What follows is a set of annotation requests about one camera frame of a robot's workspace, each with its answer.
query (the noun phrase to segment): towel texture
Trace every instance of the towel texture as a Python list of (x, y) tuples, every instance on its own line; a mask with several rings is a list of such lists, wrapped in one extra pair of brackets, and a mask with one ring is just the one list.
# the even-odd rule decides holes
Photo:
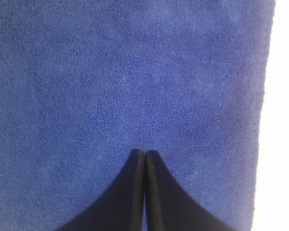
[(157, 149), (249, 231), (273, 0), (0, 0), (0, 231), (52, 231)]

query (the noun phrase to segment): blue terry cloth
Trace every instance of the blue terry cloth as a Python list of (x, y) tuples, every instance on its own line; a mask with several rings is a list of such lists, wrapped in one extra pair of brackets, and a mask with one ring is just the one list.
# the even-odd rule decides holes
[(249, 231), (273, 0), (0, 0), (0, 231), (51, 231), (158, 150)]

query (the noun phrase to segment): blue towel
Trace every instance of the blue towel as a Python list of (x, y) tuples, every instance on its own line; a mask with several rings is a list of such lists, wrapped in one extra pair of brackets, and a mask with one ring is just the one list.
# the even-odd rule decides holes
[(58, 228), (133, 148), (249, 231), (274, 5), (0, 0), (0, 231)]

